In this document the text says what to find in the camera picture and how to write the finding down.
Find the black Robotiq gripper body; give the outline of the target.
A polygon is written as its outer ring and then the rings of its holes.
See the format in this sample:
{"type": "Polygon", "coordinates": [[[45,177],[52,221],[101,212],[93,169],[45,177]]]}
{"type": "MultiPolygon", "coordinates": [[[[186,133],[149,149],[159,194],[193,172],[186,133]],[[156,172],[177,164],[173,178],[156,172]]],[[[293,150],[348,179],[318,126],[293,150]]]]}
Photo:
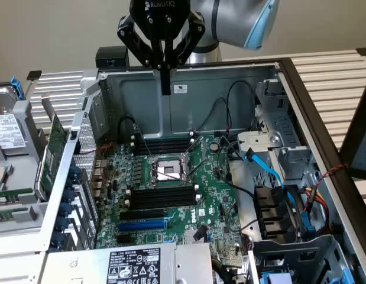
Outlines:
{"type": "Polygon", "coordinates": [[[129,12],[148,40],[174,40],[188,18],[190,1],[135,0],[129,12]]]}

